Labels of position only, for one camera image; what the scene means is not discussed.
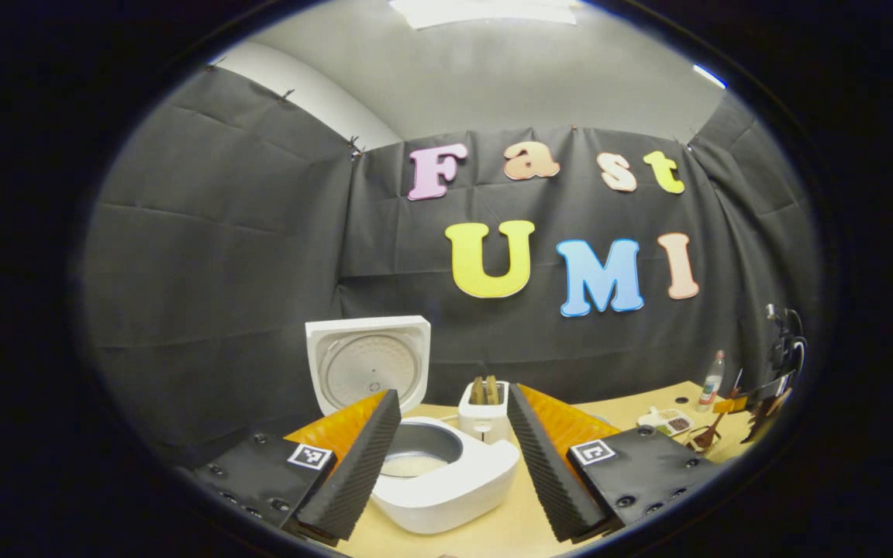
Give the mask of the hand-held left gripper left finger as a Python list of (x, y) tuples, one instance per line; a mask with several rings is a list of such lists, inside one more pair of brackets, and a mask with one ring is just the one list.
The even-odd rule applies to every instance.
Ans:
[(402, 420), (381, 390), (283, 436), (254, 433), (181, 472), (256, 522), (317, 543), (348, 540)]

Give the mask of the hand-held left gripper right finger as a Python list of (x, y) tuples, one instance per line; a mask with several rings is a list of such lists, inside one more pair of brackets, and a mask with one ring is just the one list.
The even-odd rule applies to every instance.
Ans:
[(645, 522), (722, 469), (654, 426), (620, 430), (524, 384), (509, 388), (507, 416), (561, 543)]

